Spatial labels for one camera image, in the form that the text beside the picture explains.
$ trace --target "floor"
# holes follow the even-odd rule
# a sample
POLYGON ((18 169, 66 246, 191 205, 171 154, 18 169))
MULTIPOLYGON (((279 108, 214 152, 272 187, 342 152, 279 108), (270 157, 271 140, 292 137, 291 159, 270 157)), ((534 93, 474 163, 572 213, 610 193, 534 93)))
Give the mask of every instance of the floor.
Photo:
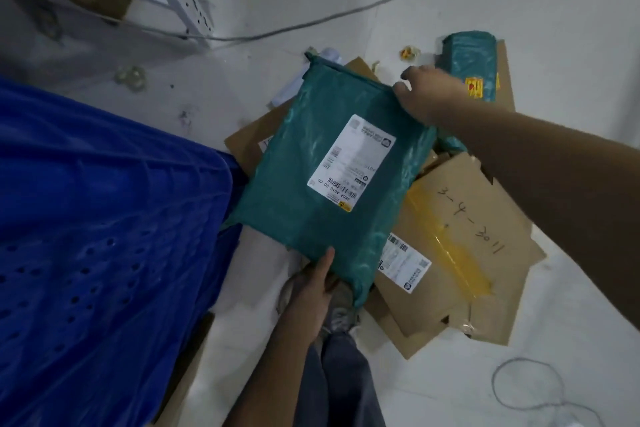
MULTIPOLYGON (((244 35, 375 0, 206 1, 218 34, 244 35)), ((443 36, 484 29, 507 42, 519 112, 640 146, 639 7, 640 0, 398 0, 210 51, 107 27, 100 31, 108 38, 98 38, 82 26, 56 49, 65 52, 63 59, 52 57, 44 42, 30 44, 37 61, 30 76, 79 101, 224 149, 225 137, 267 111, 309 46, 332 46, 345 60, 379 60, 381 80, 393 83, 405 67, 397 56, 404 45, 417 46, 420 61, 428 61, 443 36), (145 68, 146 91, 132 93, 113 82, 115 68, 128 64, 145 68)), ((143 4, 129 17, 165 28, 177 24, 143 4)), ((496 402, 492 372, 516 356, 552 363, 563 377, 564 399, 597 410, 606 425, 640 425, 640 334, 557 246, 539 230, 534 238, 548 259, 531 269, 509 347, 447 330, 405 361, 364 314, 358 342, 389 425, 557 425, 554 409, 520 412, 496 402)), ((260 357, 276 319, 276 294, 298 260, 244 230, 180 427, 222 423, 260 357)), ((563 401, 548 371, 523 365, 505 371, 497 390, 518 405, 563 401)), ((587 427, 598 425, 588 412, 560 410, 587 427)))

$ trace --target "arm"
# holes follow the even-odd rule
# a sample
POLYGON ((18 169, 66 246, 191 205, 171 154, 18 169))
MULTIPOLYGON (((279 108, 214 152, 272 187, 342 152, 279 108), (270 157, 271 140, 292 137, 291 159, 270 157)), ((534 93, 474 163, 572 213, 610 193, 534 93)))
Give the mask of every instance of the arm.
POLYGON ((306 286, 292 298, 223 427, 291 427, 309 345, 331 300, 324 280, 335 252, 329 248, 306 286))
POLYGON ((394 91, 459 138, 536 225, 640 328, 640 151, 470 99, 462 82, 410 67, 394 91))

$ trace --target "cable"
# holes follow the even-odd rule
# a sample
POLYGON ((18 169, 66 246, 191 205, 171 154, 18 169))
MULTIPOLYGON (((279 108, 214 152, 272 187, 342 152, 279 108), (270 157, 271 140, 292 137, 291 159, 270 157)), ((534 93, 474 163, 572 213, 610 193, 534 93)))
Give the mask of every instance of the cable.
POLYGON ((577 408, 581 408, 583 410, 588 410, 593 415, 595 415, 596 418, 598 419, 598 423, 600 424, 600 427, 607 427, 606 424, 604 423, 604 421, 602 420, 602 417, 599 415, 599 413, 597 413, 591 407, 587 407, 586 405, 582 405, 580 403, 570 402, 570 401, 564 399, 564 381, 562 379, 562 376, 560 376, 560 374, 557 372, 557 370, 553 366, 551 366, 549 363, 544 363, 543 361, 532 360, 530 358, 523 358, 523 357, 516 357, 516 358, 512 358, 510 360, 507 360, 504 363, 501 363, 500 365, 498 365, 498 367, 493 371, 493 374, 491 375, 491 388, 493 390, 493 395, 494 395, 495 399, 497 400, 497 402, 501 406, 507 407, 510 410, 519 410, 520 412, 528 412, 530 410, 542 410, 544 408, 549 408, 549 407, 566 407, 566 406, 577 407, 577 408), (537 364, 537 365, 546 366, 547 368, 549 368, 549 370, 551 370, 553 372, 553 374, 556 375, 556 378, 557 378, 557 380, 558 380, 558 382, 560 384, 560 401, 558 401, 558 402, 544 402, 544 403, 539 403, 537 405, 532 405, 530 407, 517 407, 516 405, 509 405, 509 404, 503 402, 500 399, 500 397, 498 397, 498 393, 496 393, 496 391, 495 391, 495 379, 498 376, 498 373, 500 373, 500 370, 502 370, 502 368, 504 368, 505 366, 507 366, 507 365, 509 365, 511 363, 518 363, 518 362, 533 363, 533 364, 537 364))
POLYGON ((337 12, 335 14, 332 14, 330 16, 327 17, 323 17, 321 19, 315 19, 313 21, 309 21, 309 22, 305 22, 302 24, 295 24, 293 26, 287 26, 287 27, 283 27, 281 29, 276 29, 276 30, 272 30, 272 31, 268 31, 268 32, 263 32, 262 34, 255 34, 255 35, 245 35, 245 36, 236 36, 236 37, 217 37, 217 36, 213 36, 213 35, 199 35, 199 34, 183 34, 181 32, 172 32, 172 31, 165 31, 162 29, 158 29, 155 27, 151 27, 151 26, 146 26, 144 24, 138 24, 138 23, 133 23, 133 22, 129 22, 129 21, 121 21, 119 19, 115 19, 112 17, 108 17, 108 16, 103 16, 101 14, 98 14, 97 12, 93 12, 92 10, 86 10, 83 9, 82 7, 78 7, 75 5, 68 5, 65 3, 62 3, 60 1, 57 0, 47 0, 55 5, 58 5, 64 9, 70 9, 70 10, 76 10, 78 12, 82 12, 86 15, 89 16, 93 16, 93 17, 98 17, 100 19, 106 20, 106 21, 110 21, 110 22, 116 22, 118 24, 124 24, 127 26, 132 26, 135 27, 137 29, 140 30, 144 30, 144 31, 148 31, 148 32, 155 32, 156 34, 163 34, 163 35, 168 35, 168 36, 172 36, 172 37, 180 37, 181 39, 206 39, 209 41, 219 41, 219 42, 249 42, 249 41, 259 41, 260 39, 266 39, 267 37, 272 37, 274 35, 278 35, 278 34, 283 34, 285 32, 292 32, 298 29, 304 29, 307 27, 313 27, 313 26, 317 26, 320 24, 324 24, 325 22, 329 22, 332 21, 334 19, 339 19, 342 17, 347 17, 353 14, 358 14, 360 12, 364 12, 366 10, 370 10, 370 9, 375 9, 376 7, 379 7, 380 5, 384 5, 386 3, 389 2, 393 2, 394 0, 379 0, 377 2, 373 2, 370 3, 368 5, 363 5, 361 7, 357 7, 355 9, 350 9, 350 10, 345 10, 343 12, 337 12))

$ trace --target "pants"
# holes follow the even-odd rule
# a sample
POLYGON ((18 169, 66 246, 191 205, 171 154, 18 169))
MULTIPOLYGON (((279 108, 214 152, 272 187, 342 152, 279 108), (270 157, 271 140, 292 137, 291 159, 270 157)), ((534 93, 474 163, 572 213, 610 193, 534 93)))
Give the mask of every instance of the pants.
POLYGON ((330 335, 322 358, 311 345, 294 427, 384 427, 369 363, 347 333, 330 335))

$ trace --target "forearm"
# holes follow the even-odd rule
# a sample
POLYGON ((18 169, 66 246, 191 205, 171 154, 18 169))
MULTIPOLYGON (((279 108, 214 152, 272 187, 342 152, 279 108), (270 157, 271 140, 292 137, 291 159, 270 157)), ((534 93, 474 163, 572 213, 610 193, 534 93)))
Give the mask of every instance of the forearm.
POLYGON ((289 324, 278 323, 224 426, 290 427, 308 347, 289 324))
POLYGON ((520 208, 640 326, 640 152, 471 99, 432 108, 520 208))

